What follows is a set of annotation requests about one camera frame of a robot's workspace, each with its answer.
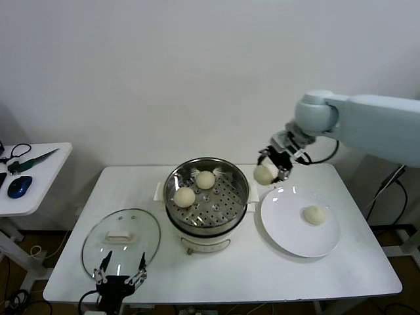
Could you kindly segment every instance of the robotic arm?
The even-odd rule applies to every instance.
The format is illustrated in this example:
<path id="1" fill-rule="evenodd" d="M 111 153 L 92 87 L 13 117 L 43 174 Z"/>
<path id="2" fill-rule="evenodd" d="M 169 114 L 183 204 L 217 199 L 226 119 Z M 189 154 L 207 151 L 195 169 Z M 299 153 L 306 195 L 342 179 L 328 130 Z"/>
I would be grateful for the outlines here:
<path id="1" fill-rule="evenodd" d="M 351 148 L 411 167 L 420 167 L 420 101 L 378 95 L 347 96 L 307 92 L 286 124 L 261 150 L 278 168 L 276 182 L 288 178 L 292 163 L 309 164 L 304 148 L 323 136 Z"/>

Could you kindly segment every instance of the black cable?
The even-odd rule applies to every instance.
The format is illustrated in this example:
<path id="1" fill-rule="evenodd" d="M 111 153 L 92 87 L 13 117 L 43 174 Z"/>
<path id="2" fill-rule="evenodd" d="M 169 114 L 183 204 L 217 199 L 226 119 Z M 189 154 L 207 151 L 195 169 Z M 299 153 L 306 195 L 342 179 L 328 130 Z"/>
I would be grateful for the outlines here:
<path id="1" fill-rule="evenodd" d="M 46 305 L 48 305 L 49 308 L 50 308 L 50 315 L 53 315 L 53 306 L 48 301 L 34 301 L 34 302 L 29 303 L 28 307 L 31 306 L 31 305 L 37 304 L 37 303 L 45 303 Z"/>
<path id="2" fill-rule="evenodd" d="M 401 187 L 401 189 L 402 189 L 402 191 L 404 193 L 404 205 L 402 206 L 401 213 L 397 216 L 397 218 L 394 220 L 394 222 L 392 222 L 390 224 L 390 226 L 395 225 L 401 219 L 402 215 L 406 212 L 407 204 L 408 204 L 408 194 L 407 194 L 406 188 L 404 187 L 404 185 L 398 179 L 395 180 L 395 184 L 399 185 L 399 187 Z M 371 214 L 374 206 L 375 206 L 375 202 L 373 202 L 372 207 L 371 207 L 371 209 L 369 211 L 369 214 L 366 217 L 366 220 L 369 219 L 369 216 L 370 216 L 370 214 Z"/>
<path id="3" fill-rule="evenodd" d="M 338 141 L 338 140 L 336 140 L 335 141 L 335 148 L 334 148 L 334 151 L 329 155 L 329 156 L 327 156 L 325 159 L 321 159 L 321 160 L 319 160 L 319 161 L 313 161 L 311 164 L 320 164 L 320 163 L 323 163 L 323 162 L 326 162 L 326 161 L 328 161 L 329 159 L 331 159 L 335 154 L 337 154 L 337 151 L 339 150 L 339 147 L 340 147 L 340 142 Z"/>
<path id="4" fill-rule="evenodd" d="M 378 191 L 376 192 L 376 194 L 375 194 L 375 197 L 374 198 L 376 198 L 376 196 L 378 196 L 378 194 L 379 194 L 379 192 L 381 191 L 383 189 L 383 187 L 382 187 L 382 185 L 378 188 Z M 372 214 L 372 211 L 373 211 L 373 208 L 375 207 L 375 204 L 376 204 L 376 199 L 375 199 L 375 201 L 372 203 L 372 206 L 370 207 L 370 209 L 369 209 L 369 213 L 367 214 L 367 216 L 366 216 L 366 222 L 369 220 L 369 218 L 370 218 L 370 215 Z"/>
<path id="5" fill-rule="evenodd" d="M 375 207 L 375 204 L 376 204 L 376 201 L 377 201 L 376 197 L 378 196 L 378 194 L 383 189 L 387 189 L 389 186 L 391 186 L 393 183 L 395 183 L 400 178 L 400 176 L 404 174 L 405 171 L 406 171 L 405 166 L 403 168 L 397 167 L 390 175 L 388 175 L 386 177 L 385 180 L 382 181 L 380 187 L 378 188 L 378 191 L 376 191 L 376 194 L 375 194 L 375 197 L 374 197 L 375 201 L 372 203 L 372 206 L 370 207 L 369 213 L 366 216 L 366 221 L 369 220 L 370 215 L 372 214 L 373 208 Z"/>
<path id="6" fill-rule="evenodd" d="M 292 145 L 294 145 L 296 148 L 300 148 L 300 146 L 297 145 L 297 143 L 293 140 L 293 134 L 289 133 L 289 140 L 292 143 Z M 303 164 L 303 165 L 311 165 L 311 164 L 319 164 L 319 163 L 323 163 L 325 161 L 328 161 L 329 159 L 331 159 L 335 154 L 337 154 L 337 151 L 339 150 L 340 147 L 340 142 L 338 140 L 335 141 L 335 148 L 334 151 L 332 151 L 332 153 L 327 156 L 325 159 L 321 159 L 319 161 L 312 161 L 312 159 L 310 158 L 309 154 L 307 154 L 306 152 L 303 153 L 303 155 L 306 158 L 303 159 L 302 157 L 298 157 L 296 159 L 297 163 Z"/>
<path id="7" fill-rule="evenodd" d="M 7 280 L 6 280 L 6 288 L 5 288 L 5 298 L 3 300 L 6 301 L 7 299 L 7 289 L 9 288 L 9 280 L 11 278 L 11 260 L 7 258 Z"/>
<path id="8" fill-rule="evenodd" d="M 404 206 L 402 208 L 402 211 L 401 211 L 400 215 L 395 219 L 395 221 L 391 225 L 395 225 L 398 222 L 398 220 L 401 219 L 404 212 L 406 212 L 407 203 L 408 203 L 408 194 L 407 194 L 406 188 L 404 187 L 404 185 L 398 179 L 395 181 L 395 183 L 397 185 L 399 185 L 399 187 L 401 187 L 402 191 L 404 192 L 405 201 L 404 201 Z"/>
<path id="9" fill-rule="evenodd" d="M 28 149 L 25 151 L 25 152 L 23 152 L 23 153 L 21 153 L 21 154 L 18 154 L 17 156 L 16 155 L 14 155 L 13 153 L 14 153 L 14 151 L 19 147 L 19 146 L 27 146 L 28 147 Z M 20 158 L 21 156 L 24 156 L 25 154 L 27 154 L 30 150 L 32 150 L 32 146 L 30 145 L 30 144 L 28 144 L 28 143 L 19 143 L 19 144 L 17 144 L 16 146 L 14 146 L 13 147 L 13 149 L 12 149 L 12 152 L 10 153 L 10 157 L 2 157 L 1 159 L 0 159 L 0 162 L 1 163 L 3 163 L 3 164 L 6 164 L 7 162 L 9 162 L 12 158 Z"/>
<path id="10" fill-rule="evenodd" d="M 382 308 L 380 308 L 379 306 L 376 305 L 376 303 L 374 303 L 371 299 L 367 299 L 379 312 L 381 312 L 382 314 L 386 315 L 386 313 L 382 310 Z"/>
<path id="11" fill-rule="evenodd" d="M 18 290 L 9 297 L 8 301 L 9 304 L 5 308 L 5 314 L 21 314 L 30 304 L 30 294 L 26 290 Z"/>
<path id="12" fill-rule="evenodd" d="M 390 307 L 392 307 L 392 306 L 404 307 L 404 308 L 406 308 L 406 309 L 408 309 L 408 310 L 410 310 L 410 311 L 414 312 L 415 314 L 420 315 L 420 312 L 419 312 L 419 311 L 415 310 L 415 309 L 414 309 L 414 308 L 412 308 L 411 306 L 408 306 L 408 305 L 405 305 L 405 304 L 402 304 L 402 303 L 391 303 L 391 304 L 388 304 L 388 305 L 387 305 L 387 307 L 385 307 L 385 313 L 384 313 L 385 315 L 387 315 L 387 314 L 388 314 L 388 309 L 389 309 Z"/>
<path id="13" fill-rule="evenodd" d="M 77 311 L 79 312 L 79 315 L 83 315 L 83 312 L 81 311 L 81 303 L 83 302 L 83 299 L 87 297 L 88 295 L 91 295 L 97 292 L 98 292 L 97 290 L 92 290 L 92 291 L 86 292 L 85 294 L 81 296 L 79 300 L 79 304 L 77 305 Z"/>

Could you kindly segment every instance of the floor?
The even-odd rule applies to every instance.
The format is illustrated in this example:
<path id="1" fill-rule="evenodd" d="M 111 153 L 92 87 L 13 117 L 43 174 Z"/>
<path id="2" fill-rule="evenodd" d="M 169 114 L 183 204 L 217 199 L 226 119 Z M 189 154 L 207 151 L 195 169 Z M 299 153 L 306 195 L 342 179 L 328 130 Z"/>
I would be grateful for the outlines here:
<path id="1" fill-rule="evenodd" d="M 49 253 L 53 253 L 60 245 L 64 233 L 54 234 L 26 234 L 23 242 L 19 245 L 24 250 L 28 251 L 33 245 L 41 245 L 43 249 L 46 249 Z M 387 232 L 378 237 L 381 245 L 398 245 L 399 240 L 393 232 Z M 44 263 L 46 267 L 53 267 L 59 258 L 60 251 L 57 255 L 47 259 Z M 395 271 L 403 283 L 403 292 L 399 295 L 388 296 L 388 297 L 376 297 L 367 300 L 366 302 L 353 308 L 347 312 L 347 315 L 381 315 L 384 314 L 383 310 L 390 303 L 402 303 L 408 305 L 418 312 L 420 311 L 420 299 L 418 294 L 420 292 L 420 271 L 417 269 L 414 262 L 409 257 L 398 257 L 390 259 Z M 0 303 L 3 301 L 5 295 L 5 284 L 7 280 L 7 259 L 3 259 L 0 262 Z M 24 279 L 25 271 L 13 262 L 10 263 L 10 281 L 7 289 L 7 295 L 15 292 L 19 289 L 22 280 Z M 45 286 L 45 282 L 37 282 L 33 288 L 34 293 L 31 295 L 32 301 L 42 300 L 41 290 Z M 229 312 L 229 315 L 245 315 L 253 308 L 259 306 L 258 304 L 242 304 L 236 307 L 234 310 Z M 179 310 L 186 309 L 188 305 L 165 305 L 157 306 L 153 310 L 142 310 L 136 314 L 146 315 L 173 315 Z M 225 314 L 233 306 L 232 305 L 207 305 L 207 306 L 195 306 L 197 310 L 218 310 L 219 314 Z M 59 315 L 77 315 L 77 309 L 73 305 L 69 304 L 53 304 L 53 313 Z M 4 311 L 4 304 L 0 305 L 0 314 Z M 124 315 L 130 315 L 139 310 L 126 309 Z M 49 308 L 46 304 L 37 303 L 31 305 L 26 314 L 36 315 L 48 315 L 50 314 Z M 278 303 L 278 304 L 267 304 L 261 306 L 258 310 L 254 311 L 252 315 L 263 315 L 263 314 L 293 314 L 293 315 L 312 315 L 315 314 L 313 304 L 311 302 L 299 302 L 299 303 Z M 390 308 L 387 315 L 412 315 L 416 314 L 411 310 L 407 310 L 400 307 Z"/>

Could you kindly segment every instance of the white plate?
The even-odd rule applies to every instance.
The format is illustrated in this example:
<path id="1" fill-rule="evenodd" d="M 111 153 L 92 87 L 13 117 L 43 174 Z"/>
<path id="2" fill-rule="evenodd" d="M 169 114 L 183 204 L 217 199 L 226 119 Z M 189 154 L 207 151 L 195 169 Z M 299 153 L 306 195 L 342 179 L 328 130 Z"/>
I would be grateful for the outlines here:
<path id="1" fill-rule="evenodd" d="M 325 222 L 305 221 L 303 210 L 315 205 L 326 210 Z M 302 257 L 321 257 L 335 249 L 340 226 L 332 209 L 314 192 L 296 186 L 276 188 L 261 205 L 261 219 L 270 237 L 285 250 Z"/>

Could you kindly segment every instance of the pot handle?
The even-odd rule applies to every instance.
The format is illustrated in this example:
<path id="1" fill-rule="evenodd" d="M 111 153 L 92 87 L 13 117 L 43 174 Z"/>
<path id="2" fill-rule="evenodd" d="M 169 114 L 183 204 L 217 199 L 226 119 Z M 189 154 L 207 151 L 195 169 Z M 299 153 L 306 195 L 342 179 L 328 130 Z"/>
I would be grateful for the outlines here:
<path id="1" fill-rule="evenodd" d="M 163 184 L 158 182 L 156 186 L 155 196 L 153 197 L 154 201 L 164 202 L 163 200 Z"/>

